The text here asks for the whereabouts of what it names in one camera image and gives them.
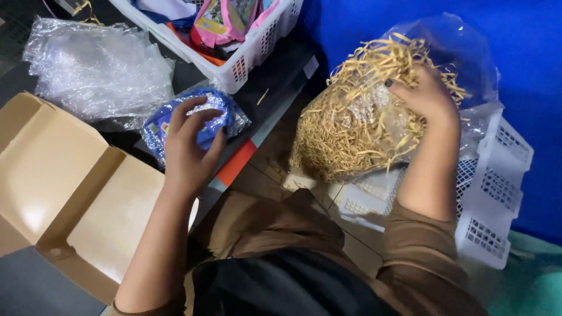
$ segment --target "left hand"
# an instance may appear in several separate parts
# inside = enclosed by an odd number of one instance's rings
[[[207,186],[226,144],[226,134],[221,128],[208,151],[197,145],[197,133],[205,122],[223,114],[220,110],[208,109],[186,116],[188,111],[205,102],[206,97],[189,98],[174,110],[170,118],[165,145],[164,188],[178,197],[196,198]]]

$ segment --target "blue backdrop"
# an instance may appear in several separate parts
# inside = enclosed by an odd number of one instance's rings
[[[379,38],[396,23],[443,12],[488,38],[501,73],[504,117],[535,150],[512,228],[562,245],[562,2],[305,0],[300,27],[324,51],[325,79],[360,41]]]

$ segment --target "white paper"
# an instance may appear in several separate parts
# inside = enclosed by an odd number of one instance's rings
[[[182,0],[138,0],[138,4],[141,10],[160,13],[170,20],[190,17],[197,12],[195,4]]]
[[[310,79],[312,75],[314,75],[314,72],[316,71],[316,68],[318,68],[318,66],[318,60],[316,59],[316,56],[313,56],[308,64],[306,64],[306,66],[303,68],[306,77]]]

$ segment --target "white label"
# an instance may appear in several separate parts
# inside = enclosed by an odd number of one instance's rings
[[[306,66],[303,68],[306,77],[310,79],[310,77],[314,75],[314,72],[316,71],[316,68],[318,68],[318,66],[318,60],[316,59],[316,56],[313,56],[308,64],[306,64]]]

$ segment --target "person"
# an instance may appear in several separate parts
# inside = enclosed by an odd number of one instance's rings
[[[205,152],[196,145],[203,122],[221,114],[173,113],[166,142],[166,179],[113,303],[121,315],[486,315],[456,264],[455,180],[459,113],[436,70],[415,69],[419,86],[384,84],[424,116],[427,129],[387,216],[383,264],[376,278],[342,251],[344,235],[311,207],[299,189],[283,202],[229,191],[190,235],[213,254],[185,278],[188,219],[225,145],[217,134]],[[184,280],[193,286],[186,297]]]

